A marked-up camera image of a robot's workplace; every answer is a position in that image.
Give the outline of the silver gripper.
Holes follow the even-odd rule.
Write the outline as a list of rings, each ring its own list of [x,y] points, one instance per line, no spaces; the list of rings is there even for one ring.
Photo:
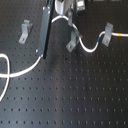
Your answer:
[[[46,57],[47,44],[50,33],[51,25],[51,8],[54,7],[56,12],[60,15],[64,15],[70,7],[75,6],[76,13],[81,13],[85,10],[85,3],[87,0],[47,0],[46,5],[43,7],[43,15],[41,21],[41,28],[38,42],[38,54],[42,57]],[[68,11],[68,25],[73,26],[72,22],[73,13]]]

